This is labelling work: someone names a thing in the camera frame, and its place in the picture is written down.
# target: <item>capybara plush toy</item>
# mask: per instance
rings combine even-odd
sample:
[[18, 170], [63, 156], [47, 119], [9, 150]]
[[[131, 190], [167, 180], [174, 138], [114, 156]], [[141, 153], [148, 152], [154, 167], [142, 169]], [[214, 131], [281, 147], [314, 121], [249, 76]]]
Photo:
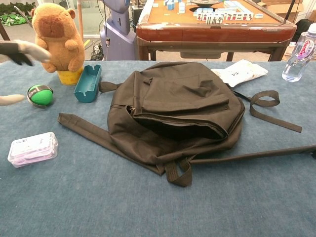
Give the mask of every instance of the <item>capybara plush toy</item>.
[[84, 63], [84, 46], [76, 28], [73, 9], [66, 10], [54, 3], [32, 9], [35, 43], [51, 53], [49, 63], [42, 63], [49, 73], [78, 71]]

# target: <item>teal tray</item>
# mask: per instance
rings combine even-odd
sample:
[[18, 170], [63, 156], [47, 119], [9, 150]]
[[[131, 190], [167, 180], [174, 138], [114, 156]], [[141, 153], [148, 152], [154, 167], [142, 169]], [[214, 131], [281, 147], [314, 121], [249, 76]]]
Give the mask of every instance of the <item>teal tray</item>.
[[95, 65], [94, 68], [90, 65], [84, 67], [74, 90], [75, 97], [80, 102], [90, 103], [95, 100], [99, 90], [101, 71], [100, 65]]

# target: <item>plastic box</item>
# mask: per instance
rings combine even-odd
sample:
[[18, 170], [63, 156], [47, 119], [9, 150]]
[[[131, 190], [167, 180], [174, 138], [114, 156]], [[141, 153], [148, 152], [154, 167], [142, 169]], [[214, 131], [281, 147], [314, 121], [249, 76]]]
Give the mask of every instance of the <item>plastic box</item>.
[[57, 156], [58, 142], [53, 132], [14, 140], [8, 161], [16, 168]]

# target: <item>black strap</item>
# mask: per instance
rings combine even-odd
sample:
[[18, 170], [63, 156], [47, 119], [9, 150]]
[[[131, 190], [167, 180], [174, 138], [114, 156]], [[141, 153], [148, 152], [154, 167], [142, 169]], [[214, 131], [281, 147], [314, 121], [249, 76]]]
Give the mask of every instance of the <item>black strap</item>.
[[108, 131], [103, 130], [102, 128], [89, 123], [88, 121], [73, 115], [73, 114], [64, 114], [60, 113], [58, 116], [58, 122], [67, 127], [68, 129], [80, 134], [81, 136], [85, 137], [86, 139], [124, 157], [136, 164], [139, 164], [159, 175], [164, 173], [164, 168], [162, 165], [149, 165], [137, 162], [134, 159], [131, 159], [126, 154], [124, 154], [116, 145], [112, 142], [111, 136]]
[[114, 84], [108, 81], [101, 81], [99, 82], [99, 91], [102, 93], [113, 91], [113, 90], [116, 90], [120, 85], [122, 85], [122, 83]]
[[168, 182], [178, 185], [180, 187], [186, 187], [192, 183], [192, 169], [188, 159], [184, 159], [179, 163], [180, 168], [183, 170], [183, 174], [179, 176], [177, 171], [177, 163], [172, 161], [164, 164], [166, 176]]
[[263, 157], [278, 157], [278, 156], [286, 156], [286, 155], [294, 155], [294, 154], [302, 154], [302, 153], [311, 153], [312, 157], [316, 158], [316, 145], [294, 147], [294, 148], [273, 150], [273, 151], [266, 151], [266, 152], [250, 153], [250, 154], [232, 156], [228, 158], [194, 159], [194, 160], [191, 160], [190, 163], [191, 164], [222, 163], [222, 162], [235, 161], [235, 160], [246, 160], [246, 159], [263, 158]]
[[[247, 101], [250, 101], [250, 114], [252, 116], [259, 118], [259, 119], [262, 119], [264, 121], [273, 123], [275, 125], [285, 127], [287, 129], [290, 129], [290, 130], [293, 130], [296, 132], [300, 132], [300, 133], [302, 132], [302, 127], [300, 127], [300, 126], [297, 126], [297, 125], [292, 124], [290, 122], [286, 122], [286, 121], [283, 121], [283, 120], [280, 120], [280, 119], [277, 119], [277, 118], [274, 118], [274, 117], [271, 117], [271, 116], [268, 116], [265, 114], [262, 114], [253, 108], [254, 104], [262, 106], [262, 107], [273, 107], [273, 106], [278, 105], [280, 103], [280, 99], [279, 99], [277, 91], [275, 91], [275, 90], [261, 91], [261, 92], [255, 94], [253, 97], [244, 96], [243, 94], [236, 92], [236, 91], [233, 91], [233, 92], [236, 96], [243, 98]], [[274, 100], [261, 100], [260, 98], [264, 97], [264, 96], [272, 97]]]

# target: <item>water bottle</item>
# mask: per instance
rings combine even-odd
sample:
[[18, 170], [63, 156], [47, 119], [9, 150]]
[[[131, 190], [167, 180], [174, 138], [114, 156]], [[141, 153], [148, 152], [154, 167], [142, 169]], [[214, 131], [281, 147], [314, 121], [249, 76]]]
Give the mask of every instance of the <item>water bottle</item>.
[[296, 46], [292, 52], [291, 58], [288, 60], [282, 77], [286, 81], [299, 81], [302, 74], [311, 60], [316, 49], [316, 23], [310, 25], [307, 32], [303, 32], [298, 39]]

